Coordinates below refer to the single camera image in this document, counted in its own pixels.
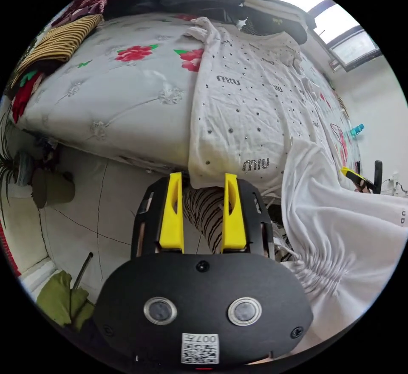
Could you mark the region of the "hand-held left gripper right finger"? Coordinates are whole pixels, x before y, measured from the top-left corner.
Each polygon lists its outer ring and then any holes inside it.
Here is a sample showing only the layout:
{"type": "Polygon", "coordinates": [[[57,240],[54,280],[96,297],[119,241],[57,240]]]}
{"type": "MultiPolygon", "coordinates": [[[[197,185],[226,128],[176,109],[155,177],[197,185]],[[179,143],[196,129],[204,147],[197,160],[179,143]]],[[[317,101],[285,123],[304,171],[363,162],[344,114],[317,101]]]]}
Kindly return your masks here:
{"type": "Polygon", "coordinates": [[[225,174],[221,253],[242,252],[247,246],[237,176],[225,174]]]}

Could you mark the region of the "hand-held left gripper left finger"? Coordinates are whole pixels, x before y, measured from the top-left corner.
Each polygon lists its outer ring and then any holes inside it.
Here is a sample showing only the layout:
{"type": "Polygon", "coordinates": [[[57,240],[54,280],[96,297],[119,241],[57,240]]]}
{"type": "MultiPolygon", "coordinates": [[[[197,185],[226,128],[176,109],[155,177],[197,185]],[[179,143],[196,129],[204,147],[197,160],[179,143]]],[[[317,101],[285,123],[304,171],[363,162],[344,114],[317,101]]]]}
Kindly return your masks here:
{"type": "Polygon", "coordinates": [[[159,235],[161,250],[184,253],[182,205],[182,173],[171,173],[164,197],[164,209],[159,235]]]}

